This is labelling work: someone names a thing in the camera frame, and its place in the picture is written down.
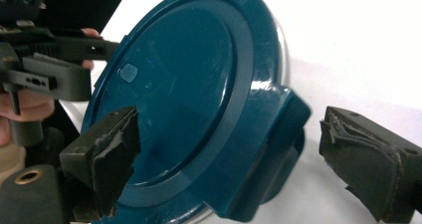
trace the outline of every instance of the glossy blue surface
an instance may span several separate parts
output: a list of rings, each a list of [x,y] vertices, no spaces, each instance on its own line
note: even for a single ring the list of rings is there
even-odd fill
[[[121,42],[83,130],[136,106],[141,154],[101,223],[182,222],[207,206],[250,220],[303,149],[308,107],[278,85],[279,43],[261,0],[165,0]]]

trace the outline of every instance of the human hand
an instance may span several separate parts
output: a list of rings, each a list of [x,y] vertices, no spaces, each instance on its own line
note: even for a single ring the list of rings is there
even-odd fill
[[[82,31],[90,37],[98,37],[100,34],[95,29],[85,28]],[[83,67],[92,70],[93,61],[83,61]],[[16,121],[41,121],[50,116],[54,110],[53,98],[34,94],[28,90],[18,92],[21,114],[15,115],[9,94],[0,94],[0,147],[12,142],[12,135],[8,119]]]

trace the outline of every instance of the white background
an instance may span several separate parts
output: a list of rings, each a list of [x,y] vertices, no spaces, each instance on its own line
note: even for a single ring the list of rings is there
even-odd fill
[[[160,1],[123,0],[103,36],[119,42]],[[264,1],[287,38],[290,87],[313,115],[297,166],[253,223],[375,224],[318,155],[318,122],[326,106],[340,107],[422,145],[422,0]],[[234,222],[214,216],[204,223]]]

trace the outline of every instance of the blue container lid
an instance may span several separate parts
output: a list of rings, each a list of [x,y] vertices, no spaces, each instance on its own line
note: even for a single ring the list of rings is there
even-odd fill
[[[165,0],[120,43],[83,131],[136,106],[141,154],[102,223],[168,223],[207,208],[249,221],[304,145],[308,107],[278,85],[277,28],[262,0]]]

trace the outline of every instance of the screw hole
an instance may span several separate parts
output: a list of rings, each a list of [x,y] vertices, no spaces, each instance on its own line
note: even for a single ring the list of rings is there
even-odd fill
[[[413,149],[410,149],[410,148],[405,148],[404,149],[406,152],[408,152],[408,153],[411,153],[411,154],[418,154],[418,152],[417,151],[415,151],[415,150],[413,150]]]
[[[34,169],[22,173],[15,179],[15,183],[18,185],[25,185],[38,180],[43,172],[40,169]]]
[[[25,79],[25,81],[27,83],[31,83],[32,85],[37,86],[37,87],[44,86],[46,84],[45,82],[42,82],[42,81],[35,79],[35,78],[33,78],[33,79],[27,78],[27,79]]]
[[[27,6],[31,6],[34,4],[35,0],[22,0],[22,2]]]

